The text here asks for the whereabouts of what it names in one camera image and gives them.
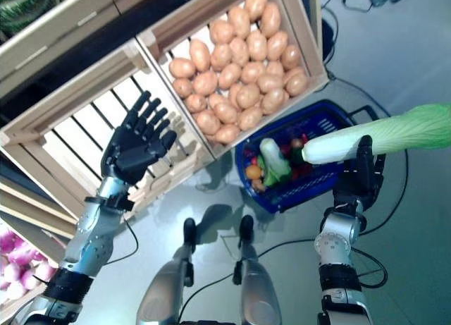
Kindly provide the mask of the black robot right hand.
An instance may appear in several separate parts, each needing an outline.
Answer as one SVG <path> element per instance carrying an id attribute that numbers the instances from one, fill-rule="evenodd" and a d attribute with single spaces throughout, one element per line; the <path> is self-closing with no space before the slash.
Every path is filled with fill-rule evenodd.
<path id="1" fill-rule="evenodd" d="M 340 174 L 333 188 L 334 207 L 348 214 L 362 213 L 372 207 L 381 190 L 385 155 L 373 157 L 372 144 L 370 135 L 360 139 L 354 168 Z"/>

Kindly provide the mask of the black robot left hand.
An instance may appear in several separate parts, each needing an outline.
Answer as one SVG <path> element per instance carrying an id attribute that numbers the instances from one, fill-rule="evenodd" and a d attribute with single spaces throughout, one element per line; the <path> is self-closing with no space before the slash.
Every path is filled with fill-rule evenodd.
<path id="1" fill-rule="evenodd" d="M 101 174 L 128 185 L 139 182 L 149 166 L 164 158 L 177 139 L 161 100 L 144 91 L 113 135 L 101 158 Z"/>

